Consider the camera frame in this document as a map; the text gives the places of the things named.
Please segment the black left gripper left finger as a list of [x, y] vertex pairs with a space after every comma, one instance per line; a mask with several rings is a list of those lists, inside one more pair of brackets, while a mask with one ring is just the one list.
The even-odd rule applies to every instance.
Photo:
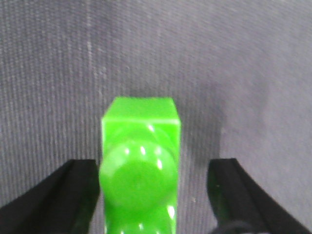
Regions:
[[71, 159], [0, 209], [2, 234], [87, 234], [99, 196], [93, 159]]

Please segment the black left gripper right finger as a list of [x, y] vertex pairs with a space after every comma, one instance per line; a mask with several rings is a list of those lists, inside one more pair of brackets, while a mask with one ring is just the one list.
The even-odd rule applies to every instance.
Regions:
[[310, 233], [270, 197], [235, 158], [209, 162], [207, 193], [217, 219], [214, 234]]

